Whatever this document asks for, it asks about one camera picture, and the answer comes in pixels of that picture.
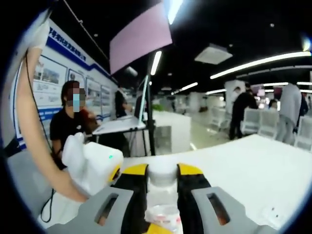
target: person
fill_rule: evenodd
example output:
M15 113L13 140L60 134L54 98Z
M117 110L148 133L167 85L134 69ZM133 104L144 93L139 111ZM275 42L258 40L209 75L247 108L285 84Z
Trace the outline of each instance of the person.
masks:
M308 96L308 102L309 102L309 110L311 110L312 108L311 96Z
M251 89L246 89L246 92L240 94L233 104L232 120L230 124L229 138L233 140L235 134L238 138L242 138L243 134L240 130L240 123L244 119L246 108L258 109L254 94Z
M74 104L73 95L79 95L78 108ZM53 115L50 122L50 139L52 141L53 158L60 169L64 168L60 159L62 150L69 135L86 133L88 131L88 119L94 119L92 112L85 107L85 92L79 88L79 82L70 80L64 83L61 91L62 109Z
M236 98L239 96L239 94L241 93L241 89L239 86L237 86L234 90L233 90L233 93L232 93L232 103L235 102Z
M34 163L51 186L65 197L77 202L85 202L88 198L75 187L69 173L60 170L50 156L46 139L42 135L41 124L30 86L33 83L35 68L47 42L49 31L49 21L46 20L36 30L22 60L16 94L20 132Z
M284 86L280 99L279 123L276 140L291 144L293 130L297 125L300 106L302 101L301 92L294 81Z
M176 103L174 100L171 102L171 107L172 107L173 111L176 112Z
M115 93L115 109L116 118L126 116L126 110L132 112L132 105L128 104L125 97L122 94L121 86L118 86L118 90Z
M277 110L277 101L275 99L271 99L269 102L269 110Z
M304 116L308 111L309 111L309 106L307 104L306 98L303 96L303 94L301 94L301 105L300 105L300 110L299 110L299 117L298 117L297 125L294 129L294 132L298 131L300 117Z

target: dark hair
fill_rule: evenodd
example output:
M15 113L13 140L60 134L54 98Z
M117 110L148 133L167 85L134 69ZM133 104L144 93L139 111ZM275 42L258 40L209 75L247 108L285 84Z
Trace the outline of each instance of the dark hair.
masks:
M73 89L73 88L74 88L74 84L75 84L75 83L78 83L78 84L79 84L79 82L76 81L76 80L69 80L69 81L67 81L67 82L65 82L65 83L63 84L62 92L61 92L61 94L60 94L60 99L62 100L62 106L65 106L65 104L66 104L66 101L64 100L64 97L67 97L68 91L69 91L70 89Z
M271 108L273 103L276 103L277 101L275 99L271 99L269 102L269 107Z

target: poster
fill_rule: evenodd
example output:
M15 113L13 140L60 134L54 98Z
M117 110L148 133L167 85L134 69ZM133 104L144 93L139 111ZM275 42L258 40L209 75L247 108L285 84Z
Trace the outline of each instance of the poster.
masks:
M41 56L34 74L33 92L38 107L61 106L60 94L67 67Z
M90 111L93 111L96 115L101 115L101 85L92 80L90 77L87 77L86 81L86 96L92 100L92 107L90 107Z
M107 86L101 86L101 99L102 99L102 107L110 107L111 106L111 91Z
M83 75L78 73L78 72L75 72L72 69L69 69L68 80L76 80L76 81L79 82L80 88L84 88L85 87L85 79L84 79Z

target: black t-shirt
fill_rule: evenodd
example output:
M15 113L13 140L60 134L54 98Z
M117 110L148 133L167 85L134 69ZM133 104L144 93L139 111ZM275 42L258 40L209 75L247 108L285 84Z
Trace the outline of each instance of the black t-shirt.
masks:
M86 125L81 112L75 112L74 118L70 118L64 108L52 117L50 123L50 139L60 140L62 150L69 135L85 131Z
M116 109L116 117L126 116L125 109L123 108L123 104L127 104L126 99L123 97L120 91L115 93L115 109Z
M240 120L244 118L245 108L258 109L257 102L254 96L248 92L241 93L233 104L232 117L236 117Z

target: man in black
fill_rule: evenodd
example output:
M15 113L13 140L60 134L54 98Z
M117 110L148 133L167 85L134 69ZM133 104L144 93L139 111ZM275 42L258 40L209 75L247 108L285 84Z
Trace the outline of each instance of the man in black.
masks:
M132 106L127 103L126 99L124 98L123 94L121 93L121 87L118 86L118 90L115 93L115 109L116 109L116 117L120 118L126 116L125 110L131 112Z
M232 120L229 133L230 140L235 138L235 132L238 138L242 138L243 134L240 130L240 123L244 119L244 112L247 107L258 109L256 100L254 99L254 94L250 89L250 85L248 84L246 84L246 92L240 94L233 104Z

